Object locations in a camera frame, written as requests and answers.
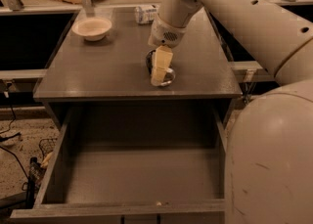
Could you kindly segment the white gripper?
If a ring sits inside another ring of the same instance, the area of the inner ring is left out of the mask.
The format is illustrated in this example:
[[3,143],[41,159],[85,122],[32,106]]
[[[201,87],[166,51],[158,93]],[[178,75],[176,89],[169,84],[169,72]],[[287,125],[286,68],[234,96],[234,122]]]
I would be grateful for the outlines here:
[[153,64],[153,76],[156,81],[162,81],[166,70],[170,67],[173,58],[171,48],[179,45],[187,31],[186,27],[179,28],[164,22],[156,15],[149,36],[148,44],[157,47]]

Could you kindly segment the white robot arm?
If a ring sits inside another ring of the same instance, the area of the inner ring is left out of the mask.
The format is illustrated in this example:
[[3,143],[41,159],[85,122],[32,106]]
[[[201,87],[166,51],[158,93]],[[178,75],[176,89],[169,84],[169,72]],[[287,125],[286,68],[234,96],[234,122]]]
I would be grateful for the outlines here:
[[163,0],[151,82],[207,9],[253,57],[244,80],[277,83],[238,115],[225,150],[225,224],[313,224],[312,23],[268,0]]

